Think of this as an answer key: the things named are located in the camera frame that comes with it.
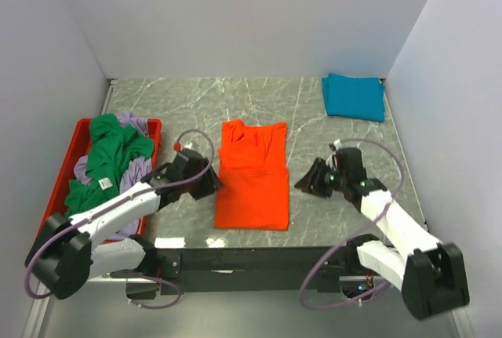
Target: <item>gray marble surface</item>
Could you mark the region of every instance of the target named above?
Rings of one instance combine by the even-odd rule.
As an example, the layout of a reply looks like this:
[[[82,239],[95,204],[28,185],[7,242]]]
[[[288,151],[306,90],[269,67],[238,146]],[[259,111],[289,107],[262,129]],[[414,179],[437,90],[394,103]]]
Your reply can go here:
[[[290,185],[288,231],[218,230],[213,226],[216,196],[194,202],[189,195],[150,216],[146,236],[158,247],[275,247],[333,245],[368,220],[341,194],[322,199],[303,194],[293,185],[309,170],[315,157],[329,155],[328,143],[337,138],[365,137],[389,146],[404,161],[391,112],[379,124],[327,117],[319,78],[160,78],[114,81],[107,111],[131,110],[162,120],[158,165],[173,159],[173,143],[185,129],[199,128],[220,147],[221,123],[240,118],[247,125],[287,122],[286,159]],[[195,137],[202,153],[203,138]],[[399,181],[394,161],[370,144],[355,144],[363,153],[369,176],[390,189]],[[218,173],[219,158],[214,169]],[[408,170],[398,196],[401,206],[420,224],[424,218]],[[373,228],[370,232],[383,237]]]

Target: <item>white partition wall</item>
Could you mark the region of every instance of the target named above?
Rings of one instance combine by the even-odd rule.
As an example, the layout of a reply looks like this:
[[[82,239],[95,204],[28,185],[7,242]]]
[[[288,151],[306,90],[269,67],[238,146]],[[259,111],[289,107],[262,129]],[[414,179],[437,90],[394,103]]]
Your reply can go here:
[[[21,335],[31,247],[75,123],[98,114],[105,79],[62,0],[0,0],[1,336]]]
[[[385,77],[426,1],[67,3],[108,77]]]
[[[387,79],[430,228],[462,248],[479,338],[500,336],[501,0],[429,0]]]

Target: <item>orange t-shirt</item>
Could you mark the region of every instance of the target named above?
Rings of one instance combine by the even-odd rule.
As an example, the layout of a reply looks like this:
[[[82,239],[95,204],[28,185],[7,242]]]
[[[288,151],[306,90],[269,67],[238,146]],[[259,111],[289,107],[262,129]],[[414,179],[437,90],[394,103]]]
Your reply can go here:
[[[225,188],[216,195],[216,228],[285,231],[289,223],[285,122],[246,126],[224,122],[220,175]]]

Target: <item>white paper label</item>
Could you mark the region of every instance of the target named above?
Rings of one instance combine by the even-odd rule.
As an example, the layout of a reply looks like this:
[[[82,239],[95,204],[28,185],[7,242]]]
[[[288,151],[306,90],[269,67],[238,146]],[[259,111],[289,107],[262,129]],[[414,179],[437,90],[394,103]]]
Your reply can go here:
[[[113,187],[113,184],[111,183],[110,179],[107,177],[99,180],[98,183],[100,183],[100,187],[103,190],[108,189],[109,187]]]

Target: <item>blue towel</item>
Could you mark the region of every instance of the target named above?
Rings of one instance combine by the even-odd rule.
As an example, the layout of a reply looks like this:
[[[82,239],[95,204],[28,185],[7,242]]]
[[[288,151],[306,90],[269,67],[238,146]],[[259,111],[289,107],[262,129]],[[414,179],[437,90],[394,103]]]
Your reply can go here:
[[[349,78],[330,74],[322,79],[328,116],[384,122],[384,85],[379,78]]]

